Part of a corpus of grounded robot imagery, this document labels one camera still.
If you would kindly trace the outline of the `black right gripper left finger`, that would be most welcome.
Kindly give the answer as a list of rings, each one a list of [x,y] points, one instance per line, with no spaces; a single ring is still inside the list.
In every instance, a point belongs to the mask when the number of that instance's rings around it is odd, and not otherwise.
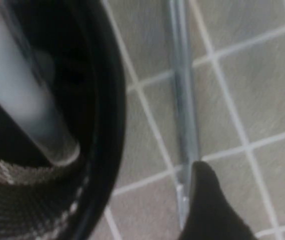
[[[192,166],[189,214],[180,240],[255,240],[256,236],[226,199],[213,168],[205,161]]]

